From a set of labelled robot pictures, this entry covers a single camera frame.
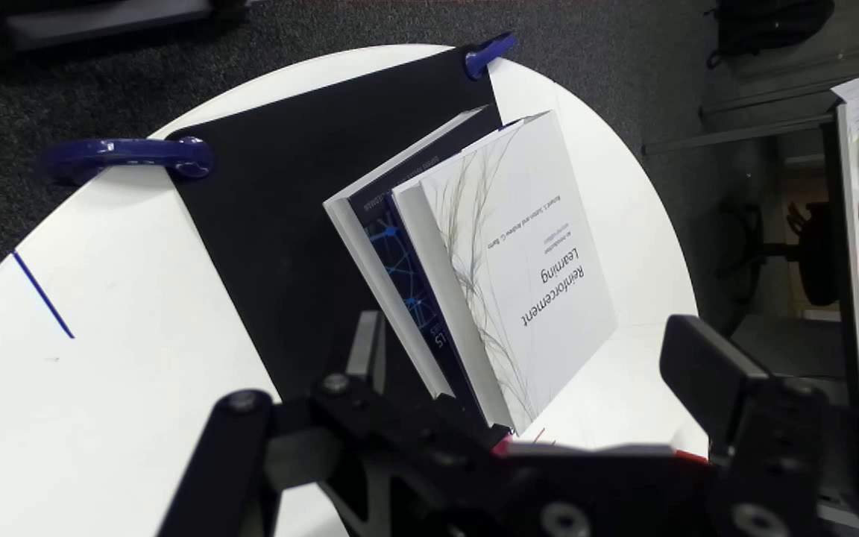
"blue network graphic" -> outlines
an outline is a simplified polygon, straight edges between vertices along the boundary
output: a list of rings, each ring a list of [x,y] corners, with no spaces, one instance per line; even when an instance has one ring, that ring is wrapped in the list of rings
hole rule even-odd
[[[403,303],[406,304],[416,326],[423,330],[436,320],[436,311],[432,308],[430,294],[417,272],[419,261],[401,239],[403,233],[405,231],[395,223],[393,213],[389,211],[367,226],[367,234],[377,257],[392,279],[393,286],[396,286],[396,290],[403,297]]]

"black backpack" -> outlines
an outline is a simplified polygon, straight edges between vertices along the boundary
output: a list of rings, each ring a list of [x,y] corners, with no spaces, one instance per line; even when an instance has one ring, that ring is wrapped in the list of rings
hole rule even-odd
[[[824,28],[833,13],[833,0],[718,0],[706,13],[718,19],[718,48],[708,68],[726,57],[797,45]]]

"gray carpet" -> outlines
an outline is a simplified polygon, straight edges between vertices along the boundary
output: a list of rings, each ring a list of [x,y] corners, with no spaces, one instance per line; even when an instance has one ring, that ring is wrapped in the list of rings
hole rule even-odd
[[[227,31],[185,28],[18,59],[0,75],[0,261],[69,194],[35,183],[42,148],[146,136],[257,75],[346,48],[462,44],[514,30],[520,43],[510,58],[570,89],[640,155],[645,139],[702,129],[695,111],[715,41],[714,22],[702,17],[710,3],[269,0]],[[743,170],[724,148],[642,163],[681,239],[702,316],[725,325],[735,305],[713,272],[731,231],[715,207],[743,189]]]

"blue clamp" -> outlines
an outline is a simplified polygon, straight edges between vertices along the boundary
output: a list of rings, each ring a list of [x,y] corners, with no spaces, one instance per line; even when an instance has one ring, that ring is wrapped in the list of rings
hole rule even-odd
[[[466,54],[466,74],[474,81],[483,78],[486,66],[495,58],[501,57],[506,51],[515,46],[515,35],[505,33],[491,38],[479,45],[476,51]]]
[[[108,166],[165,166],[185,179],[201,179],[214,168],[214,153],[197,137],[79,139],[52,146],[39,160],[52,183],[82,186]]]

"dark blue book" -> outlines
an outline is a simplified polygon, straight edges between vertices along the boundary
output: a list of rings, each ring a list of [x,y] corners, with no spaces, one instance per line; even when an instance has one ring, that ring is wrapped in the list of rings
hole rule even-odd
[[[430,393],[454,395],[480,421],[486,419],[389,191],[500,126],[494,106],[463,113],[324,204]]]

